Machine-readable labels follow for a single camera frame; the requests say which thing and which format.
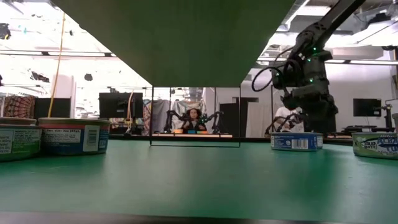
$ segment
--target ceiling light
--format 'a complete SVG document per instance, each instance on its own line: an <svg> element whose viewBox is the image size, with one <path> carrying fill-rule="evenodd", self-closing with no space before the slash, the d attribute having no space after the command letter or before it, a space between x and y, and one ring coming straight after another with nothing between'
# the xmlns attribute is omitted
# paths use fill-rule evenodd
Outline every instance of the ceiling light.
<svg viewBox="0 0 398 224"><path fill-rule="evenodd" d="M324 16L330 11L329 6L305 6L297 10L298 16Z"/></svg>
<svg viewBox="0 0 398 224"><path fill-rule="evenodd" d="M331 59L327 60L326 63L344 63L346 60L337 60L337 59Z"/></svg>
<svg viewBox="0 0 398 224"><path fill-rule="evenodd" d="M301 6L298 7L298 9L289 17L289 19L285 22L285 24L290 24L293 19L297 16L301 8L305 7L310 0L304 0L304 2L301 4Z"/></svg>
<svg viewBox="0 0 398 224"><path fill-rule="evenodd" d="M0 50L3 55L42 55L41 52L36 51L22 51L22 50Z"/></svg>
<svg viewBox="0 0 398 224"><path fill-rule="evenodd" d="M351 60L349 63L357 65L398 65L398 61L382 60Z"/></svg>
<svg viewBox="0 0 398 224"><path fill-rule="evenodd" d="M257 59L258 61L265 61L265 62L273 62L274 60L275 60L275 58L274 57L259 57L258 59ZM286 61L286 58L278 58L277 59L277 62L284 62L284 61Z"/></svg>
<svg viewBox="0 0 398 224"><path fill-rule="evenodd" d="M60 52L49 52L51 56L59 56ZM62 56L79 56L79 57L104 57L104 53L86 53L86 52L62 52Z"/></svg>

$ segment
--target robot arm in background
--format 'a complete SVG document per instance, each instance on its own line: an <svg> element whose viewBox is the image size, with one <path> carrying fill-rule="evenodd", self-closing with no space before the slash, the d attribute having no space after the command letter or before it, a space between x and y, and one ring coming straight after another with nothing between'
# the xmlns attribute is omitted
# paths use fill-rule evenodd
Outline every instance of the robot arm in background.
<svg viewBox="0 0 398 224"><path fill-rule="evenodd" d="M169 110L166 112L167 113L167 119L166 119L166 125L164 126L164 132L165 133L171 133L172 132L172 118L173 116L176 116L180 121L189 121L190 118L187 116L187 114L184 114L183 116L178 115L177 112ZM203 116L199 120L199 124L205 125L207 122L211 121L214 118L214 123L213 126L211 127L213 129L213 134L218 134L220 133L220 128L218 127L218 121L217 120L218 115L223 114L222 111L217 111L214 114L210 115L207 117L207 114L203 114Z"/></svg>
<svg viewBox="0 0 398 224"><path fill-rule="evenodd" d="M189 121L189 117L184 113L183 116L178 115L177 112L169 110L167 113L166 125L164 126L164 133L172 132L172 118L176 116L180 121Z"/></svg>
<svg viewBox="0 0 398 224"><path fill-rule="evenodd" d="M218 123L220 121L220 115L224 114L222 111L217 111L214 114L210 115L207 117L207 114L203 114L202 117L200 118L200 124L205 125L207 122L211 121L214 118L213 126L211 127L213 130L213 134L219 134L221 133L220 127L218 126Z"/></svg>
<svg viewBox="0 0 398 224"><path fill-rule="evenodd" d="M282 124L279 125L278 128L275 128L274 124L278 119L283 119L284 121L282 122ZM300 124L301 122L303 122L305 119L305 116L301 115L301 114L296 114L293 113L291 115L288 115L286 118L278 116L275 117L274 120L272 121L271 125L268 126L268 128L266 129L266 133L265 134L269 134L269 130L274 127L274 129L276 130L276 132L280 132L282 130L282 128L284 127L286 122L289 122L289 128L292 129L294 128L294 126L296 126L296 124Z"/></svg>
<svg viewBox="0 0 398 224"><path fill-rule="evenodd" d="M296 38L296 44L283 65L283 70L272 74L275 88L283 90L285 107L303 109L310 119L324 119L337 114L333 97L329 94L325 61L332 59L324 50L334 31L355 12L365 0L340 0L318 22L308 26ZM290 93L287 87L295 87Z"/></svg>

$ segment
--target computer monitor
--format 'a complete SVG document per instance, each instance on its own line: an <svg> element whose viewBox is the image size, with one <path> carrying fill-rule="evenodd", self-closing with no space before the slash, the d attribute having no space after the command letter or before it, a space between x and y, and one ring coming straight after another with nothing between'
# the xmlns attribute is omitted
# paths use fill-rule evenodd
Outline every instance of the computer monitor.
<svg viewBox="0 0 398 224"><path fill-rule="evenodd" d="M354 116L381 117L381 99L354 99Z"/></svg>
<svg viewBox="0 0 398 224"><path fill-rule="evenodd" d="M34 119L46 118L49 115L51 98L36 98ZM70 98L54 98L52 118L70 118Z"/></svg>
<svg viewBox="0 0 398 224"><path fill-rule="evenodd" d="M99 93L99 118L127 118L131 93ZM130 103L131 117L143 118L142 93L133 93Z"/></svg>

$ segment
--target blue can label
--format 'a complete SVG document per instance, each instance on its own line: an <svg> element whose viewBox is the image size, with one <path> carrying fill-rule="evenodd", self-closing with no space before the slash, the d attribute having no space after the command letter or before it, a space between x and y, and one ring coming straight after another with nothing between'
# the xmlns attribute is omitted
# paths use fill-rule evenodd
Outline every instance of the blue can label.
<svg viewBox="0 0 398 224"><path fill-rule="evenodd" d="M316 151L318 138L313 134L271 135L271 148L280 150Z"/></svg>
<svg viewBox="0 0 398 224"><path fill-rule="evenodd" d="M109 127L98 125L45 125L42 147L56 154L106 151Z"/></svg>

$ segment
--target woman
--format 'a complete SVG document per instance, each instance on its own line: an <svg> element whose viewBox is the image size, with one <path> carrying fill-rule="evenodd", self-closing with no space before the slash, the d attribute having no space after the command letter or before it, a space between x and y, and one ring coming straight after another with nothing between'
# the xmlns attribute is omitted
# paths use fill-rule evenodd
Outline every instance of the woman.
<svg viewBox="0 0 398 224"><path fill-rule="evenodd" d="M187 133L188 130L206 131L206 126L199 124L199 118L201 116L200 110L190 109L187 111L187 114L189 114L190 121L184 121L182 124L181 129L183 129L184 133Z"/></svg>

